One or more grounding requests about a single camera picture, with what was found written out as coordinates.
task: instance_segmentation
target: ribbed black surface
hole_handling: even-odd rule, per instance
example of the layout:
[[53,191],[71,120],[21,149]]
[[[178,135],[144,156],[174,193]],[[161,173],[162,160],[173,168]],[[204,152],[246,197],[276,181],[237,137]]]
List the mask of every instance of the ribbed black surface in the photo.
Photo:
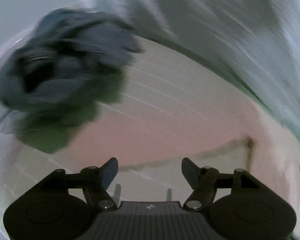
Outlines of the ribbed black surface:
[[93,240],[224,240],[199,213],[178,202],[123,202],[117,211],[100,214]]

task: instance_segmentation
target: metal bolt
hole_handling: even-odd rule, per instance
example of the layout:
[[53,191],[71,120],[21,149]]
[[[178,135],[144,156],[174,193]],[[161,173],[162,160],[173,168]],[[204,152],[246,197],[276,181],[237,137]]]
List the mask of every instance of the metal bolt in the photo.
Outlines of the metal bolt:
[[186,206],[192,210],[198,210],[202,207],[202,203],[198,200],[190,200],[186,203]]
[[103,209],[103,210],[107,210],[109,208],[112,208],[114,206],[114,203],[110,200],[101,200],[98,203],[98,207]]

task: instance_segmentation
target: gray cloth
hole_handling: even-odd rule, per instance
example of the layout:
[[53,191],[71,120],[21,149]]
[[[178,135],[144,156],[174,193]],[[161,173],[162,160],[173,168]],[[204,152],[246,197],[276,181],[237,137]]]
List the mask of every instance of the gray cloth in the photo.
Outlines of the gray cloth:
[[0,101],[56,116],[91,100],[111,101],[105,95],[112,82],[140,51],[129,26],[112,15],[55,10],[0,69]]

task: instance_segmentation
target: beige surface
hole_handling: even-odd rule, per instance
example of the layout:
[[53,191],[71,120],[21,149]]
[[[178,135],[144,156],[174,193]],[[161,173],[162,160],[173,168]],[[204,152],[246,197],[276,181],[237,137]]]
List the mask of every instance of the beige surface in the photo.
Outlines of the beige surface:
[[[18,158],[0,198],[2,231],[2,215],[9,203],[50,172],[57,168],[78,172],[114,156],[121,171],[109,188],[111,193],[118,184],[122,199],[164,201],[172,189],[172,199],[182,202],[191,189],[182,177],[180,158],[192,157],[198,165],[214,166],[220,172],[247,168],[244,144],[220,149],[246,135],[257,142],[252,174],[298,209],[300,174],[294,136],[201,65],[141,41],[146,52],[128,67],[120,104],[102,105],[99,119],[83,127],[68,148],[54,155],[27,146],[16,152]],[[82,197],[77,190],[71,192]]]

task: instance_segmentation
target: white logo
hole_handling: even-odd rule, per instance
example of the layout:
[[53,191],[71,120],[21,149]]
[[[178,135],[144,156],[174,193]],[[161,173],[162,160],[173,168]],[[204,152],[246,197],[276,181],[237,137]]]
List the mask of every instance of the white logo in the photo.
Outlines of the white logo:
[[149,209],[149,210],[151,210],[151,209],[155,208],[155,206],[152,205],[152,204],[149,204],[149,205],[146,206],[146,208]]

